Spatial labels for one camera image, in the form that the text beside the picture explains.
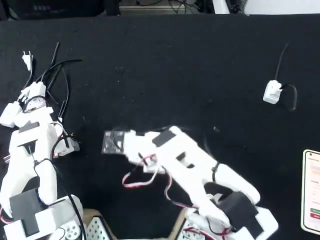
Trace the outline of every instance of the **black table surface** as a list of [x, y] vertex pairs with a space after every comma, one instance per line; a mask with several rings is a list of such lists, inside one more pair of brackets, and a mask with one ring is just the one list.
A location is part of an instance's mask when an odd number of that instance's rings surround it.
[[[122, 156], [101, 154], [104, 130], [147, 131], [190, 127], [190, 136], [252, 183], [279, 223], [270, 238], [316, 239], [300, 227], [303, 151], [320, 151], [320, 15], [187, 15], [78, 18], [0, 22], [0, 111], [14, 101], [28, 72], [21, 56], [31, 51], [36, 75], [58, 60], [66, 66], [71, 99], [64, 120], [81, 151], [56, 164], [84, 208], [99, 210], [118, 239], [167, 237], [180, 209], [164, 197], [167, 177], [145, 188], [124, 189], [133, 167]], [[278, 80], [298, 90], [296, 111], [262, 97], [284, 45]], [[52, 90], [65, 97], [63, 78]], [[1, 157], [11, 128], [0, 127]], [[1, 175], [6, 167], [1, 167]], [[137, 172], [135, 179], [148, 174]], [[188, 201], [174, 186], [172, 198]]]

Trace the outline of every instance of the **electrical cord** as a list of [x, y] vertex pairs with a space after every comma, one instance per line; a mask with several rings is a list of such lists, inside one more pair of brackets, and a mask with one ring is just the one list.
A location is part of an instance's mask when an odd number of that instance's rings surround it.
[[33, 75], [34, 75], [34, 58], [32, 57], [32, 59], [30, 61], [30, 75], [29, 75], [28, 80], [24, 84], [22, 90], [25, 89], [30, 84], [30, 82], [32, 81]]
[[2, 215], [2, 210], [3, 210], [3, 207], [1, 206], [1, 207], [0, 207], [0, 220], [1, 220], [1, 222], [3, 222], [4, 224], [10, 224], [10, 223], [12, 223], [12, 222], [13, 222], [13, 219], [12, 219], [12, 218], [10, 218], [10, 219], [5, 218], [5, 217]]
[[167, 200], [169, 200], [171, 203], [173, 203], [174, 205], [178, 206], [178, 207], [185, 208], [185, 209], [198, 209], [198, 208], [195, 207], [195, 206], [189, 206], [189, 205], [183, 204], [183, 203], [181, 203], [181, 202], [174, 201], [174, 200], [172, 200], [172, 199], [169, 197], [168, 191], [169, 191], [169, 189], [170, 189], [171, 186], [172, 186], [173, 180], [172, 180], [172, 177], [170, 176], [170, 174], [169, 174], [167, 171], [166, 171], [166, 173], [167, 173], [167, 175], [168, 175], [169, 178], [168, 178], [168, 184], [167, 184], [167, 186], [166, 186], [165, 189], [164, 189], [164, 196], [165, 196], [165, 198], [166, 198]]
[[297, 108], [297, 101], [298, 101], [298, 91], [296, 87], [292, 84], [284, 84], [280, 89], [285, 89], [287, 87], [291, 87], [293, 90], [293, 102], [292, 102], [292, 107], [289, 108], [290, 111], [294, 111]]
[[69, 103], [69, 95], [70, 95], [70, 83], [68, 81], [66, 72], [65, 72], [65, 70], [63, 68], [62, 68], [62, 73], [63, 73], [65, 84], [66, 84], [66, 99], [65, 99], [65, 101], [62, 102], [62, 106], [61, 106], [60, 113], [59, 113], [59, 116], [58, 116], [60, 118], [63, 118], [65, 113], [66, 113], [66, 108], [67, 108], [68, 103]]
[[217, 235], [217, 236], [220, 236], [220, 237], [225, 237], [225, 236], [228, 235], [228, 234], [232, 231], [232, 229], [233, 229], [232, 227], [230, 227], [229, 229], [224, 229], [223, 232], [215, 232], [215, 231], [213, 231], [212, 228], [211, 228], [211, 224], [210, 224], [209, 218], [206, 217], [205, 219], [206, 219], [206, 221], [207, 221], [207, 223], [208, 223], [208, 225], [209, 225], [210, 231], [211, 231], [214, 235]]
[[193, 226], [191, 227], [187, 227], [185, 229], [183, 229], [185, 232], [191, 232], [191, 233], [194, 233], [194, 234], [201, 234], [203, 236], [205, 236], [206, 238], [209, 238], [210, 240], [216, 240], [213, 236], [211, 236], [210, 234], [208, 234], [207, 232], [205, 231], [202, 231], [202, 230], [195, 230], [195, 228]]
[[276, 70], [275, 70], [275, 74], [274, 74], [274, 80], [278, 80], [278, 76], [279, 76], [279, 70], [280, 70], [280, 66], [281, 66], [281, 63], [282, 63], [282, 58], [287, 50], [289, 46], [289, 43], [286, 43], [281, 51], [281, 54], [279, 56], [279, 60], [278, 60], [278, 64], [276, 66]]
[[177, 10], [174, 8], [174, 6], [172, 5], [172, 0], [168, 0], [168, 3], [169, 3], [169, 5], [170, 5], [170, 7], [172, 8], [172, 10], [176, 13], [176, 14], [178, 14], [178, 12], [177, 12]]
[[70, 136], [70, 135], [65, 135], [65, 136], [62, 136], [62, 137], [58, 138], [58, 140], [54, 143], [54, 145], [52, 147], [52, 150], [51, 150], [51, 155], [50, 155], [50, 160], [51, 161], [53, 161], [53, 159], [54, 159], [55, 149], [56, 149], [57, 145], [60, 143], [60, 141], [66, 140], [66, 139], [76, 140], [73, 136]]
[[60, 42], [57, 42], [57, 43], [56, 43], [56, 46], [55, 46], [55, 49], [54, 49], [52, 61], [51, 61], [51, 67], [52, 67], [52, 66], [55, 64], [55, 62], [56, 62], [57, 52], [58, 52], [59, 46], [60, 46]]
[[[152, 158], [153, 158], [154, 156], [155, 156], [155, 154], [147, 155], [147, 156], [145, 156], [145, 157], [143, 157], [143, 158], [141, 159], [141, 162], [140, 162], [140, 163], [141, 163], [141, 164], [142, 164], [142, 163], [145, 164], [145, 163], [146, 163], [146, 159], [152, 160]], [[160, 169], [160, 168], [158, 168], [158, 169], [154, 172], [154, 174], [152, 175], [152, 177], [151, 177], [151, 179], [150, 179], [149, 181], [125, 183], [126, 180], [127, 180], [127, 178], [128, 178], [132, 173], [134, 173], [139, 166], [140, 166], [139, 164], [136, 165], [130, 172], [128, 172], [128, 173], [122, 178], [122, 185], [123, 185], [126, 189], [140, 188], [140, 187], [144, 187], [144, 186], [148, 186], [148, 185], [152, 184], [152, 182], [155, 180], [155, 178], [156, 178], [156, 176], [157, 176], [157, 174], [158, 174], [158, 172], [159, 172], [159, 169]]]
[[54, 84], [54, 82], [56, 81], [61, 69], [62, 69], [63, 65], [59, 65], [59, 67], [57, 68], [57, 70], [54, 72], [53, 77], [50, 81], [50, 83], [48, 84], [47, 90], [50, 91], [52, 85]]
[[44, 80], [44, 76], [47, 74], [47, 73], [49, 73], [49, 72], [51, 72], [53, 69], [55, 69], [56, 67], [58, 67], [58, 66], [60, 66], [60, 65], [64, 65], [64, 64], [66, 64], [66, 63], [74, 63], [74, 62], [81, 62], [82, 61], [82, 59], [69, 59], [69, 60], [64, 60], [64, 61], [61, 61], [61, 62], [59, 62], [59, 63], [56, 63], [55, 65], [53, 65], [53, 66], [51, 66], [50, 68], [48, 68], [47, 70], [45, 70], [44, 71], [44, 73], [41, 75], [41, 76], [39, 76], [35, 81], [36, 82], [43, 82], [43, 80]]
[[59, 227], [58, 229], [62, 229], [64, 231], [62, 237], [59, 239], [59, 240], [62, 240], [66, 235], [66, 230], [64, 228], [62, 228], [62, 227]]

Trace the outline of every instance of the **white plug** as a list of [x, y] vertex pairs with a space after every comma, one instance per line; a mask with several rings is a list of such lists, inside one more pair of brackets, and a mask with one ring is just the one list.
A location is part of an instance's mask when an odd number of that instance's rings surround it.
[[14, 120], [21, 111], [22, 108], [19, 102], [15, 101], [13, 103], [9, 103], [0, 116], [0, 124], [9, 128], [13, 128], [15, 126]]
[[264, 91], [263, 101], [270, 104], [276, 104], [279, 101], [282, 92], [281, 87], [282, 84], [277, 80], [269, 81]]
[[31, 62], [33, 61], [34, 59], [34, 56], [31, 55], [31, 52], [29, 51], [29, 55], [26, 54], [25, 51], [23, 51], [23, 56], [22, 56], [22, 59], [28, 69], [29, 72], [31, 72]]

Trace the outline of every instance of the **smartphone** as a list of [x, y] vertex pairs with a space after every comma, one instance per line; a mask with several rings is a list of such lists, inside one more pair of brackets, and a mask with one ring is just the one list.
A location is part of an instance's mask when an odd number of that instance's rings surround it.
[[320, 152], [313, 150], [303, 152], [301, 228], [320, 235]]

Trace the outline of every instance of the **robotic arm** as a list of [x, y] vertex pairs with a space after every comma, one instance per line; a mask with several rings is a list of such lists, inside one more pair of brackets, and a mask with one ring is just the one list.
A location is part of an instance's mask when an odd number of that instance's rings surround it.
[[[56, 143], [64, 129], [61, 123], [52, 121], [49, 112], [45, 108], [35, 110], [32, 114], [41, 116], [35, 118], [39, 121], [31, 120], [11, 135], [10, 162], [0, 190], [1, 210], [12, 218], [4, 226], [8, 240], [35, 240], [51, 234], [50, 240], [65, 239], [64, 236], [77, 239], [81, 234], [70, 199], [57, 199], [57, 174], [49, 160], [55, 145], [54, 155], [63, 149], [63, 144], [59, 147]], [[39, 188], [23, 192], [36, 176]], [[71, 197], [82, 216], [80, 200]]]
[[[143, 166], [144, 172], [167, 173], [174, 179], [193, 204], [186, 212], [186, 219], [194, 229], [207, 233], [212, 239], [266, 240], [278, 229], [271, 212], [256, 207], [259, 192], [230, 167], [198, 147], [178, 127], [161, 133], [147, 132], [144, 136], [126, 132], [123, 141], [118, 138], [115, 143], [121, 145], [129, 162]], [[110, 150], [110, 145], [103, 150]], [[149, 160], [142, 157], [151, 154], [153, 157]], [[227, 187], [232, 193], [223, 200], [213, 198], [217, 192], [206, 192], [207, 183]]]

